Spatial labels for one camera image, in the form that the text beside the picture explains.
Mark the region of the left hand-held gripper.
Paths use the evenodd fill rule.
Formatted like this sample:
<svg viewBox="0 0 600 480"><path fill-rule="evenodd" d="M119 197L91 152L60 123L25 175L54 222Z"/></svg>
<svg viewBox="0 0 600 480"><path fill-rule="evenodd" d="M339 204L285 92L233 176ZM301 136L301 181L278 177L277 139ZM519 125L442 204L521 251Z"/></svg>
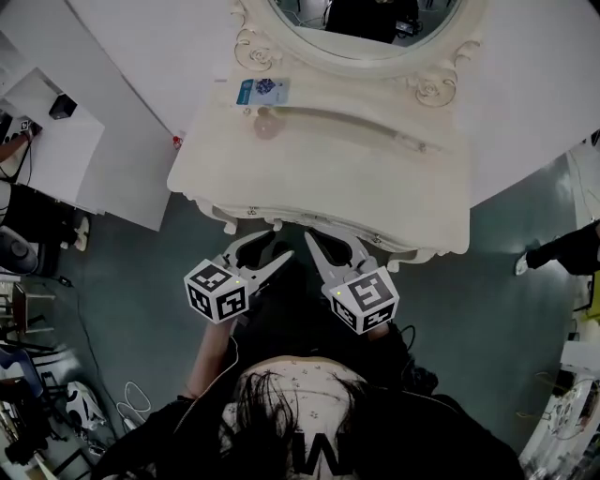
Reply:
<svg viewBox="0 0 600 480"><path fill-rule="evenodd" d="M248 311L249 296L293 259L294 252L288 250L258 268L263 251L274 239L272 230L254 232L232 242L224 255L201 261L184 277L190 307L211 323L223 323ZM243 268L243 277L237 268Z"/></svg>

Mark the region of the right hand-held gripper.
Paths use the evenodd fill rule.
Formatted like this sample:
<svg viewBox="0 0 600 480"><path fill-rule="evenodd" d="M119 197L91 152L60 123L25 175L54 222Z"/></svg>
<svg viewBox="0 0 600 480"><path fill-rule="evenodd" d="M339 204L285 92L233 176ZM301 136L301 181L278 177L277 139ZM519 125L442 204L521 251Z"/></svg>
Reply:
<svg viewBox="0 0 600 480"><path fill-rule="evenodd" d="M393 321L398 291L388 270L376 269L377 261L358 237L347 232L337 232L336 237L306 232L305 240L324 284L338 285L352 271L366 273L329 290L331 310L338 318L357 335Z"/></svg>

